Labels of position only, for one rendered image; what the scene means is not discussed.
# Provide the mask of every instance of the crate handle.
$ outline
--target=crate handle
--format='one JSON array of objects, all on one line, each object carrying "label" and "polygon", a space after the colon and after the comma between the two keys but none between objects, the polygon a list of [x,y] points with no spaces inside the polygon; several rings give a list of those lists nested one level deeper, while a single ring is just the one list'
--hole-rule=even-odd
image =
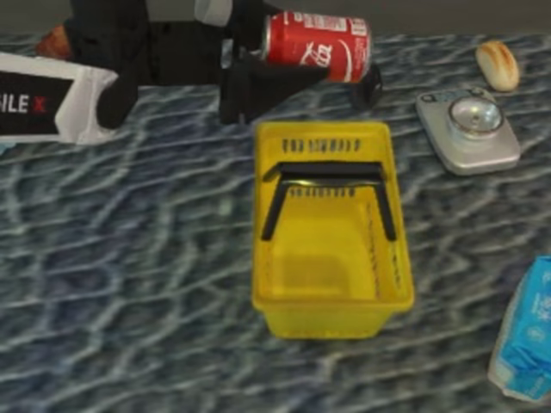
[{"label": "crate handle", "polygon": [[380,162],[280,162],[264,175],[263,181],[270,182],[278,175],[280,178],[262,231],[263,241],[269,241],[274,236],[288,189],[293,185],[302,187],[374,187],[387,239],[391,242],[396,241],[396,228]]}]

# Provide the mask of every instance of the bread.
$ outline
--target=bread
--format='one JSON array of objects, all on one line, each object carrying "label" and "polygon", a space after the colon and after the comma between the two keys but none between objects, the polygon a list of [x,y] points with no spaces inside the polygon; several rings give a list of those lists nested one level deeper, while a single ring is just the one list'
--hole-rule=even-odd
[{"label": "bread", "polygon": [[520,83],[518,63],[501,41],[487,41],[476,49],[476,61],[486,81],[499,92],[510,92]]}]

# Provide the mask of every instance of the yellow container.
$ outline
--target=yellow container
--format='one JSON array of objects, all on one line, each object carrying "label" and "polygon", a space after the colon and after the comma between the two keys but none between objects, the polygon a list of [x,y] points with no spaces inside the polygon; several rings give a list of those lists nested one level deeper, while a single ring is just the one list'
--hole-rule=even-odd
[{"label": "yellow container", "polygon": [[285,338],[374,336],[414,288],[388,127],[257,130],[254,306]]}]

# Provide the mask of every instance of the red letter x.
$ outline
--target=red letter x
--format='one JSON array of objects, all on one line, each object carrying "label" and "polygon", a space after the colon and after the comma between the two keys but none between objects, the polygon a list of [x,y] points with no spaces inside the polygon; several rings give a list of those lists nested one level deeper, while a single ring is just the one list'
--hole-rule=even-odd
[{"label": "red letter x", "polygon": [[46,98],[43,96],[35,96],[33,101],[33,112],[38,114],[44,114],[46,112],[46,108],[44,107],[44,103],[46,103]]}]

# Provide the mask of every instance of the soda can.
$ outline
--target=soda can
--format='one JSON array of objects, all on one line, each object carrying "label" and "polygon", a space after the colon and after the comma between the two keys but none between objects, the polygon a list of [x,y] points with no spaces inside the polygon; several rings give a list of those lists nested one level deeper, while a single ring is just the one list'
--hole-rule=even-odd
[{"label": "soda can", "polygon": [[363,19],[284,11],[268,17],[262,57],[279,65],[329,68],[329,80],[358,83],[368,73],[371,31]]}]

